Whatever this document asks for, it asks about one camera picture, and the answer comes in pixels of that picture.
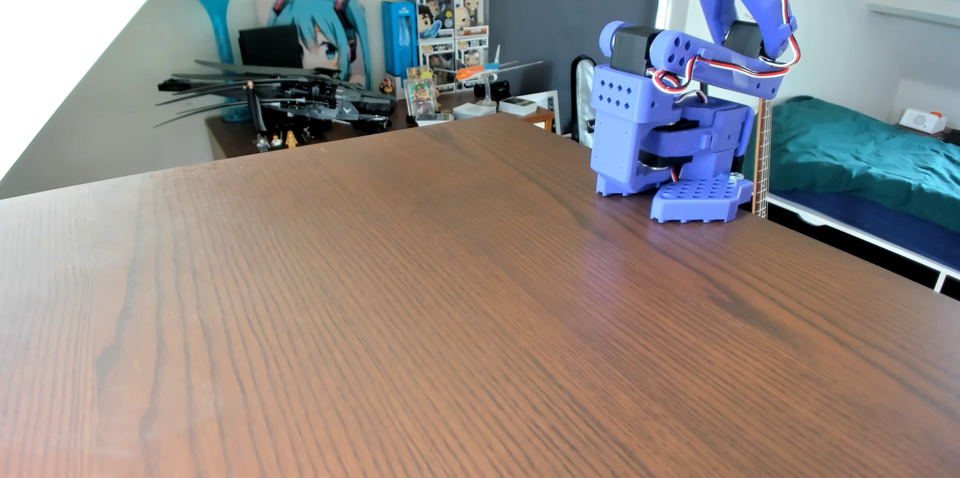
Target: guitar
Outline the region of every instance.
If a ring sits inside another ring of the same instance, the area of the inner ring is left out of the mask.
[[[773,101],[761,99],[756,111],[756,190],[753,192],[753,214],[767,219],[767,194],[770,193],[770,138],[773,133]]]

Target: green bedsheet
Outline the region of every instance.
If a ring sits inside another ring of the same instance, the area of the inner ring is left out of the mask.
[[[775,106],[773,124],[771,190],[848,192],[960,232],[960,146],[808,96]]]

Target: anime girl with teal hair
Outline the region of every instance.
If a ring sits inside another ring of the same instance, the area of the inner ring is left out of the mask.
[[[294,25],[303,67],[340,70],[340,79],[371,87],[367,14],[360,0],[276,0],[267,26]]]

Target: white radio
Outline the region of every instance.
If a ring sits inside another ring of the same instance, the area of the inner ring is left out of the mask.
[[[917,109],[906,109],[900,119],[900,125],[905,128],[917,129],[924,133],[939,133],[947,127],[947,119],[938,112],[923,112]]]

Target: white bed frame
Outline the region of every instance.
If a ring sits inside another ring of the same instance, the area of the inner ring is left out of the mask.
[[[909,249],[905,249],[899,245],[896,245],[895,243],[891,243],[885,239],[878,238],[872,234],[863,232],[857,227],[848,225],[843,221],[834,219],[833,217],[827,214],[821,214],[816,210],[811,210],[807,206],[798,204],[796,202],[793,202],[792,200],[781,198],[779,196],[776,196],[775,194],[769,194],[767,196],[767,202],[770,202],[774,206],[779,206],[784,210],[789,210],[790,212],[797,214],[797,216],[801,220],[803,220],[804,223],[808,225],[811,225],[813,227],[827,226],[827,227],[835,228],[841,232],[845,232],[846,234],[854,238],[859,238],[864,242],[869,242],[874,246],[879,246],[886,251],[895,253],[896,255],[899,255],[904,259],[909,259],[917,264],[924,265],[932,270],[937,271],[940,274],[940,276],[937,277],[937,284],[933,288],[933,290],[938,293],[943,290],[944,283],[947,281],[948,276],[954,279],[960,280],[960,271],[946,267],[942,263],[938,263],[937,261],[928,259],[927,257],[924,257],[922,255],[918,255],[917,253],[914,253],[913,251]]]

